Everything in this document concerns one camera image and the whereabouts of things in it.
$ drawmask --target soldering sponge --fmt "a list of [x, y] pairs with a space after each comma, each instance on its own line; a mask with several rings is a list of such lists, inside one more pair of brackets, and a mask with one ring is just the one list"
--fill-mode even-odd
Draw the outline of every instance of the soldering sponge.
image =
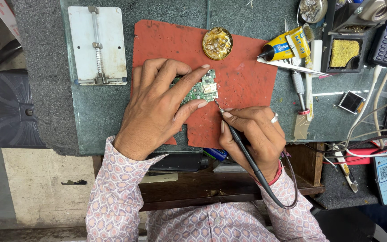
[[359, 54], [358, 41], [334, 40], [329, 67], [345, 67], [347, 62]]

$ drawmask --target metal spring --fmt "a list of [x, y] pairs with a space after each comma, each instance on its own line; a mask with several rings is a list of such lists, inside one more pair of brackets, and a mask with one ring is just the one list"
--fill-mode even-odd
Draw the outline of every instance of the metal spring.
[[101, 49], [95, 48], [96, 51], [96, 65], [98, 66], [98, 73], [102, 73], [102, 55]]

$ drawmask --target man's left hand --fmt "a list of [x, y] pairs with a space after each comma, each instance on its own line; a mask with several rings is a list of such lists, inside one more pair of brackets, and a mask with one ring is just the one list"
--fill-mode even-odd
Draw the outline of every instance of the man's left hand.
[[[203, 65], [192, 71], [173, 59], [149, 59], [132, 72], [132, 96], [125, 109], [114, 147], [124, 156], [142, 161], [176, 134], [186, 119], [207, 105], [203, 99], [180, 103], [210, 69]], [[183, 76], [171, 89], [176, 75]]]

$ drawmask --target green circuit board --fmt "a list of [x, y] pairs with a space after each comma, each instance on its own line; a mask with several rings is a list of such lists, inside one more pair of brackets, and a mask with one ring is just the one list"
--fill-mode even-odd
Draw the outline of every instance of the green circuit board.
[[[207, 102], [213, 101], [213, 98], [218, 98], [217, 83], [215, 83], [216, 72], [212, 69], [209, 70], [202, 78], [201, 82], [196, 83], [186, 97], [181, 102], [180, 106], [194, 99], [204, 99]], [[176, 77], [169, 85], [169, 88], [173, 87], [181, 77]]]

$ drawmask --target finger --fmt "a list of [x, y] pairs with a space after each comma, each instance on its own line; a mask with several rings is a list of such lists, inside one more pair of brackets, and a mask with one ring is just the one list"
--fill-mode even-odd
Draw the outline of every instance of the finger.
[[241, 167], [243, 167], [249, 173], [253, 173], [251, 172], [252, 168], [250, 167], [249, 162], [247, 162], [247, 159], [241, 151], [240, 147], [233, 139], [231, 132], [229, 131], [228, 124], [223, 120], [221, 123], [221, 130], [222, 128], [223, 132], [219, 137], [219, 144], [223, 147], [224, 150], [228, 152], [234, 161], [241, 165]]
[[158, 75], [159, 69], [165, 63], [166, 58], [147, 59], [143, 63], [141, 72], [140, 90], [150, 86]]
[[140, 89], [140, 81], [141, 81], [141, 72], [142, 72], [142, 66], [137, 66], [132, 71], [132, 96], [131, 100], [136, 100], [138, 96], [138, 91]]
[[184, 76], [192, 72], [191, 67], [183, 62], [176, 61], [174, 59], [166, 60], [153, 82], [153, 89], [164, 93], [169, 89], [169, 85], [177, 75]]
[[[267, 107], [267, 106], [253, 106], [253, 107], [250, 107], [250, 108], [261, 109], [261, 108], [263, 108], [263, 107]], [[277, 131], [280, 133], [280, 135], [281, 135], [283, 138], [285, 138], [285, 137], [286, 137], [286, 134], [285, 134], [285, 132], [283, 131], [282, 127], [280, 126], [279, 121], [276, 121], [276, 122], [274, 122], [274, 123], [272, 123], [272, 124], [273, 124], [273, 126], [277, 129]]]
[[276, 148], [253, 119], [239, 118], [228, 112], [223, 113], [223, 119], [235, 129], [243, 132], [257, 153], [266, 154]]
[[181, 125], [186, 121], [187, 118], [189, 118], [189, 116], [193, 112], [195, 112], [199, 108], [205, 107], [207, 104], [208, 102], [204, 99], [194, 99], [178, 108], [173, 118], [174, 128], [178, 131]]
[[210, 65], [203, 65], [182, 77], [169, 91], [167, 91], [173, 98], [172, 102], [180, 103], [209, 69]]
[[229, 110], [228, 112], [240, 118], [254, 120], [258, 124], [261, 131], [265, 134], [267, 139], [277, 147], [280, 148], [286, 145], [286, 141], [284, 140], [281, 133], [271, 123], [271, 119], [274, 117], [274, 113], [272, 112], [271, 108], [267, 106], [248, 107], [242, 109], [236, 108]]

